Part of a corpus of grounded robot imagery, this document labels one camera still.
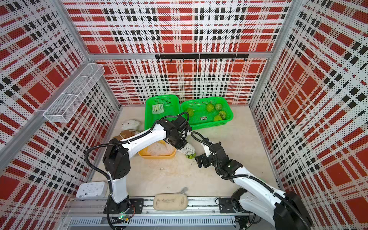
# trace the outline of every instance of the white robotic arm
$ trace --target white robotic arm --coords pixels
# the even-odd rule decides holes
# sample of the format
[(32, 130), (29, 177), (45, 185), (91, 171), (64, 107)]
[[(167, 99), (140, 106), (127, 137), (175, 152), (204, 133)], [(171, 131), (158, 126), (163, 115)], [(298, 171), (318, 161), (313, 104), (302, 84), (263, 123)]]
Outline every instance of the white robotic arm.
[[(175, 148), (181, 150), (188, 143), (183, 135), (191, 131), (188, 120), (179, 114), (166, 116), (157, 120), (153, 126), (128, 139), (118, 142), (113, 139), (106, 148), (102, 159), (107, 172), (110, 188), (110, 196), (114, 201), (114, 210), (124, 212), (129, 205), (126, 185), (126, 175), (130, 171), (130, 158), (143, 148), (160, 140), (165, 140)], [(174, 121), (168, 121), (167, 117), (177, 117)]]
[[(130, 141), (132, 139), (135, 139), (142, 135), (142, 133), (149, 132), (149, 134), (136, 139), (134, 141)], [(166, 138), (166, 130), (164, 127), (160, 124), (156, 124), (153, 127), (153, 130), (146, 130), (140, 134), (137, 134), (133, 137), (130, 137), (128, 139), (125, 139), (125, 141), (128, 141), (126, 144), (122, 144), (123, 148), (127, 150), (129, 158), (132, 158), (137, 152), (144, 149), (145, 147), (160, 141), (164, 140)], [(110, 172), (108, 171), (107, 174), (110, 176), (110, 178), (114, 178)], [(118, 204), (122, 202), (124, 199), (128, 197), (128, 191), (127, 191), (127, 176), (123, 176), (119, 179), (113, 179), (111, 181), (112, 184), (112, 190), (114, 191), (111, 195), (112, 199)]]
[[(254, 176), (245, 167), (241, 167), (235, 171), (235, 175), (247, 174)], [(239, 203), (244, 210), (253, 212), (275, 226), (273, 219), (276, 203), (281, 203), (281, 200), (275, 197), (269, 190), (257, 181), (250, 179), (249, 177), (238, 177), (234, 178), (234, 183), (245, 188), (248, 192), (245, 192), (240, 196)], [(285, 195), (283, 191), (277, 190), (269, 185), (273, 189), (273, 192), (278, 193), (283, 198)]]
[(298, 195), (285, 194), (284, 191), (273, 188), (236, 160), (229, 159), (221, 142), (214, 144), (198, 132), (192, 132), (191, 136), (202, 143), (205, 150), (204, 154), (195, 157), (199, 168), (214, 166), (222, 179), (231, 180), (244, 188), (239, 189), (240, 192), (236, 191), (231, 197), (234, 212), (253, 212), (276, 229), (310, 228), (312, 220)]
[[(120, 142), (113, 139), (109, 144), (95, 146), (86, 151), (85, 161), (87, 164), (104, 174), (109, 182), (112, 200), (108, 199), (107, 201), (106, 214), (111, 228), (113, 226), (109, 219), (109, 210), (122, 213), (130, 206), (126, 187), (126, 175), (130, 170), (129, 159), (138, 151), (159, 140), (165, 140), (179, 150), (183, 149), (187, 145), (185, 137), (187, 132), (191, 131), (191, 127), (188, 120), (181, 116), (182, 114), (169, 116), (177, 117), (174, 121), (168, 121), (163, 117), (156, 121), (152, 128), (129, 139)], [(202, 140), (195, 137), (194, 134), (199, 135)], [(271, 223), (276, 229), (309, 229), (312, 220), (299, 196), (294, 193), (285, 194), (285, 192), (262, 182), (242, 164), (236, 160), (230, 160), (220, 142), (214, 144), (198, 132), (192, 132), (191, 135), (202, 143), (205, 149), (204, 154), (195, 157), (198, 167), (201, 168), (203, 165), (207, 168), (212, 165), (222, 179), (231, 180), (244, 188), (241, 194), (238, 193), (239, 196), (235, 199), (236, 204), (232, 203), (235, 208), (240, 210), (234, 209), (234, 211), (253, 212)], [(88, 159), (92, 150), (105, 146), (107, 149), (103, 162), (107, 173), (92, 165)]]

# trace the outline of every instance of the white stuffed animal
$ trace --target white stuffed animal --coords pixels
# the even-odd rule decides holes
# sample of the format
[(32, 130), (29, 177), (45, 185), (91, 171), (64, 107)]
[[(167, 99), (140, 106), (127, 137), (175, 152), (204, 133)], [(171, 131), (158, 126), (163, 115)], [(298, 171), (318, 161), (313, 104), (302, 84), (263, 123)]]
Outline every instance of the white stuffed animal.
[(115, 139), (117, 139), (118, 141), (122, 140), (122, 139), (126, 139), (129, 137), (132, 137), (134, 135), (137, 135), (139, 132), (137, 131), (138, 126), (140, 125), (139, 121), (136, 120), (127, 120), (124, 121), (121, 124), (121, 132), (119, 135), (113, 137)]
[(130, 119), (130, 120), (124, 121), (121, 124), (121, 130), (122, 131), (124, 131), (124, 130), (137, 130), (139, 125), (140, 125), (139, 121)]

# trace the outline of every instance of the metal frame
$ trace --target metal frame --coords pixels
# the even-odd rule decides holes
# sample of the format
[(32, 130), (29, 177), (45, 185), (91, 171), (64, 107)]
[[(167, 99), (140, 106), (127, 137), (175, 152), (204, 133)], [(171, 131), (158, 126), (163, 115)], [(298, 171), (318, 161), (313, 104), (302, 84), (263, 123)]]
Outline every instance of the metal frame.
[(263, 69), (263, 72), (259, 78), (258, 84), (254, 89), (254, 92), (252, 94), (252, 98), (249, 102), (249, 107), (252, 108), (254, 106), (254, 102), (256, 101), (255, 98), (258, 97), (260, 94), (262, 87), (266, 81), (266, 79), (269, 77), (269, 75), (272, 73), (272, 70), (274, 69), (274, 66), (277, 63), (277, 56), (279, 52), (282, 50), (284, 42), (286, 40), (286, 36), (289, 33), (289, 29), (291, 28), (292, 23), (294, 22), (294, 19), (297, 16), (299, 7), (304, 4), (305, 0), (294, 0), (292, 1), (290, 5), (290, 10), (288, 14), (286, 15), (285, 21), (280, 29), (280, 33), (276, 39), (275, 45), (273, 46), (272, 53), (273, 58), (269, 59), (267, 61), (267, 65)]
[[(179, 220), (178, 223), (168, 223), (169, 226), (188, 226), (188, 225), (235, 225), (233, 220), (235, 216), (248, 216), (252, 213), (220, 213), (219, 205), (216, 203), (218, 197), (188, 197), (188, 207), (180, 212), (162, 212), (153, 208), (154, 197), (132, 197), (143, 198), (142, 214), (135, 214), (135, 218), (122, 226), (157, 226), (160, 220)], [(62, 218), (56, 229), (66, 230), (69, 226), (108, 226), (106, 215), (103, 214), (107, 198), (98, 200), (76, 200), (70, 199), (63, 211)], [(111, 217), (120, 216), (121, 214), (110, 214)], [(199, 223), (191, 223), (185, 221), (188, 219), (199, 219)]]
[(273, 173), (273, 176), (275, 177), (276, 179), (276, 182), (277, 182), (277, 185), (279, 186), (280, 190), (285, 190), (284, 189), (284, 186), (282, 185), (282, 182), (277, 174), (277, 171), (276, 171), (276, 167), (274, 165), (274, 163), (272, 162), (271, 160), (271, 154), (270, 154), (270, 151), (268, 151), (268, 148), (267, 148), (267, 145), (266, 145), (266, 142), (265, 142), (265, 139), (263, 138), (263, 135), (262, 135), (262, 132), (261, 132), (261, 129), (259, 128), (259, 125), (258, 125), (258, 122), (257, 120), (255, 119), (255, 115), (253, 113), (253, 111), (250, 109), (251, 113), (252, 113), (252, 117), (253, 117), (253, 120), (254, 120), (254, 123), (255, 123), (255, 126), (257, 128), (257, 131), (258, 131), (258, 135), (259, 137), (261, 138), (261, 141), (262, 141), (262, 145), (263, 145), (263, 148), (265, 149), (265, 153), (267, 155), (267, 158), (268, 158), (268, 161), (271, 165), (271, 169), (272, 169), (272, 173)]
[[(270, 75), (273, 67), (275, 66), (276, 62), (277, 62), (277, 56), (279, 54), (279, 52), (281, 51), (284, 41), (286, 39), (286, 36), (289, 32), (289, 28), (291, 26), (291, 24), (293, 23), (298, 9), (299, 7), (304, 3), (303, 0), (294, 0), (290, 6), (289, 12), (286, 15), (285, 21), (281, 27), (280, 33), (277, 36), (277, 40), (273, 46), (273, 49), (271, 52), (249, 52), (249, 57), (248, 58), (267, 58), (267, 63), (266, 66), (263, 70), (263, 73), (259, 79), (259, 82), (253, 92), (251, 101), (249, 103), (250, 108), (252, 108), (254, 106), (254, 102), (256, 101), (256, 98), (258, 97), (258, 95), (261, 92), (261, 89), (266, 81), (266, 79), (268, 78), (268, 76)], [(60, 0), (56, 0), (55, 1), (55, 6), (58, 10), (59, 15), (61, 16), (61, 18), (64, 20), (65, 24), (67, 25), (67, 27), (69, 28), (70, 33), (72, 34), (75, 42), (77, 43), (77, 45), (80, 47), (81, 51), (83, 52), (83, 54), (85, 55), (86, 59), (88, 60), (126, 60), (126, 59), (156, 59), (156, 54), (158, 53), (132, 53), (132, 54), (90, 54), (87, 51), (86, 46), (84, 45), (84, 42), (82, 41), (81, 36), (79, 36), (79, 33), (77, 32), (75, 26), (73, 25), (73, 22), (70, 20), (70, 17), (68, 17), (68, 14), (66, 12), (66, 9), (63, 7), (62, 3)], [(114, 98), (114, 104), (115, 105), (119, 105), (116, 97), (114, 96), (114, 94), (112, 93), (110, 87), (108, 86), (107, 82), (105, 79), (101, 80), (102, 85), (104, 86), (104, 88), (106, 89), (106, 92), (108, 92), (109, 96), (111, 98)], [(118, 113), (115, 115), (113, 122), (111, 123), (109, 130), (107, 132), (106, 137), (104, 138), (104, 141), (108, 141), (108, 139), (110, 138), (111, 134), (112, 134), (112, 130), (113, 127), (115, 126), (120, 112), (122, 110), (122, 107), (120, 108), (120, 110), (118, 111)], [(276, 168), (275, 166), (272, 164), (271, 158), (270, 158), (270, 154), (268, 151), (268, 148), (265, 144), (265, 141), (263, 139), (262, 133), (260, 131), (259, 125), (255, 119), (254, 113), (252, 111), (252, 116), (254, 119), (254, 122), (256, 124), (257, 130), (258, 130), (258, 134), (261, 137), (262, 140), (262, 144), (263, 147), (267, 153), (268, 159), (269, 159), (269, 163), (271, 165), (272, 171), (274, 173), (274, 176), (277, 180), (277, 183), (280, 187), (280, 189), (283, 189), (281, 180), (279, 179), (277, 172), (276, 172)], [(102, 152), (103, 149), (100, 149), (99, 151), (99, 156), (102, 156)], [(93, 173), (90, 173), (88, 175), (88, 180), (90, 180), (93, 176)], [(155, 211), (153, 209), (153, 197), (143, 197), (145, 199), (144, 202), (144, 207), (143, 207), (143, 213), (142, 214), (138, 214), (136, 215), (137, 218), (152, 218), (152, 217), (167, 217), (167, 216), (235, 216), (235, 215), (248, 215), (248, 213), (229, 213), (229, 214), (220, 214), (219, 213), (219, 207), (218, 205), (215, 203), (215, 199), (216, 197), (189, 197), (189, 206), (186, 210), (181, 211), (181, 212), (158, 212)], [(71, 223), (72, 220), (77, 220), (78, 218), (85, 218), (85, 219), (97, 219), (97, 221), (95, 223), (98, 223), (96, 225), (88, 225), (88, 226), (107, 226), (106, 223), (103, 223), (103, 218), (106, 219), (106, 216), (103, 214), (103, 209), (105, 207), (105, 203), (106, 203), (106, 199), (102, 199), (102, 200), (89, 200), (89, 201), (77, 201), (77, 200), (71, 200), (68, 202), (67, 207), (65, 208), (64, 212), (63, 212), (63, 218), (60, 220), (59, 225), (57, 227), (57, 229), (62, 229), (62, 230), (66, 230), (69, 226), (69, 224)]]
[(60, 16), (60, 18), (64, 21), (66, 27), (68, 28), (70, 34), (72, 35), (74, 41), (76, 42), (77, 46), (79, 46), (80, 51), (83, 53), (84, 57), (87, 60), (90, 60), (89, 58), (89, 54), (87, 52), (87, 47), (84, 44), (82, 37), (79, 36), (79, 33), (77, 31), (77, 29), (75, 28), (73, 22), (71, 21), (68, 11), (65, 9), (65, 7), (63, 6), (61, 0), (54, 0), (52, 1), (55, 9), (58, 13), (58, 15)]
[[(115, 114), (115, 116), (114, 116), (114, 118), (113, 118), (113, 120), (112, 120), (109, 128), (107, 129), (106, 135), (105, 135), (104, 139), (102, 140), (102, 143), (108, 143), (110, 141), (111, 136), (112, 136), (112, 133), (114, 131), (114, 128), (116, 126), (117, 121), (119, 120), (120, 113), (122, 112), (122, 110), (123, 110), (123, 107), (120, 107), (119, 110), (116, 112), (116, 114)], [(98, 149), (97, 155), (95, 157), (94, 162), (96, 162), (96, 163), (99, 163), (100, 162), (100, 160), (101, 160), (101, 158), (102, 158), (103, 153), (105, 152), (105, 150), (106, 150), (106, 147), (103, 147), (103, 148), (99, 148)], [(95, 170), (91, 170), (88, 173), (87, 177), (86, 177), (86, 181), (87, 182), (90, 182), (92, 180), (94, 174), (95, 174)]]
[(2, 171), (14, 159), (23, 145), (32, 137), (41, 125), (47, 121), (43, 116), (44, 111), (64, 92), (64, 90), (74, 81), (78, 74), (84, 69), (81, 65), (66, 81), (56, 90), (47, 102), (31, 117), (31, 119), (6, 143), (0, 150), (0, 170)]
[[(156, 55), (163, 53), (111, 53), (111, 54), (91, 54), (87, 51), (91, 60), (125, 60), (125, 59), (156, 59)], [(164, 53), (170, 54), (214, 54), (211, 52), (204, 53)], [(248, 58), (271, 58), (273, 52), (217, 52), (215, 54), (249, 54)]]

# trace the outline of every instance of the plaid wall panel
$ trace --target plaid wall panel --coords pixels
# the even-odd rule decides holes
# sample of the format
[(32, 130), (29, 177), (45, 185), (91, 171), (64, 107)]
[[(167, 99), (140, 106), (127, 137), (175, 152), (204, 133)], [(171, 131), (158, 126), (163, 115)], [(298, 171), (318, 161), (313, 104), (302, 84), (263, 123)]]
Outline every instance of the plaid wall panel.
[(62, 0), (91, 53), (271, 51), (291, 0)]
[(180, 102), (222, 96), (229, 104), (248, 104), (266, 59), (100, 60), (104, 77), (123, 105), (145, 104), (175, 94)]
[(305, 1), (252, 108), (317, 229), (368, 228), (368, 1)]
[(51, 1), (0, 3), (0, 148), (84, 61)]
[(35, 132), (0, 176), (0, 229), (54, 228), (90, 170), (84, 151), (102, 143), (116, 112), (97, 82), (69, 123)]

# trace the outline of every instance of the yellow plastic basket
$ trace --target yellow plastic basket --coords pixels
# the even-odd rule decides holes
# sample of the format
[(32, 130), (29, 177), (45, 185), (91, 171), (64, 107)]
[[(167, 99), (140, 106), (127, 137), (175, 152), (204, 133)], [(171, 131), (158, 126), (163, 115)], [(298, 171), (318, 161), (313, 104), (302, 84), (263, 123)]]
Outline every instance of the yellow plastic basket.
[(142, 149), (141, 151), (139, 151), (138, 154), (144, 159), (171, 159), (175, 156), (176, 148), (174, 148), (174, 151), (171, 155), (162, 155), (162, 156), (152, 156), (147, 151), (148, 151), (148, 146)]

